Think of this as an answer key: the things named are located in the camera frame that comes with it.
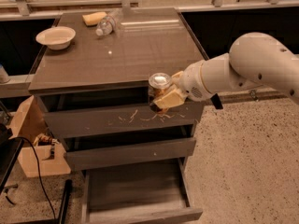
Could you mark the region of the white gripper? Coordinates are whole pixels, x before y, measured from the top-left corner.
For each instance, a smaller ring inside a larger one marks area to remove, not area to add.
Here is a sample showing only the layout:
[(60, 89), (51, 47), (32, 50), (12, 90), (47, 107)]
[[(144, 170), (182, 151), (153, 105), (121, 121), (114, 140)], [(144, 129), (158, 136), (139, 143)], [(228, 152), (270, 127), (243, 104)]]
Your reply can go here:
[(172, 76), (172, 82), (176, 85), (179, 84), (179, 89), (171, 90), (156, 98), (153, 103), (160, 109), (167, 109), (183, 105), (187, 97), (195, 102), (210, 99), (212, 93), (206, 88), (202, 76), (203, 64), (204, 61), (199, 61), (189, 65), (183, 72), (175, 73)]

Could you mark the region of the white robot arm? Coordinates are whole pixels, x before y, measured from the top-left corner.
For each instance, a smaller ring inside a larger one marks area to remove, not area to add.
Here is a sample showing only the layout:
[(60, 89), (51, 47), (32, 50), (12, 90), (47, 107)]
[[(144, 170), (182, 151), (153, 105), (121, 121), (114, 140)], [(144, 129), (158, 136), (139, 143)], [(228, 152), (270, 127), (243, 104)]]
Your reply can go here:
[(270, 87), (299, 104), (299, 58), (273, 36), (248, 33), (224, 53), (189, 65), (170, 79), (170, 87), (155, 97), (161, 109), (203, 102), (222, 91)]

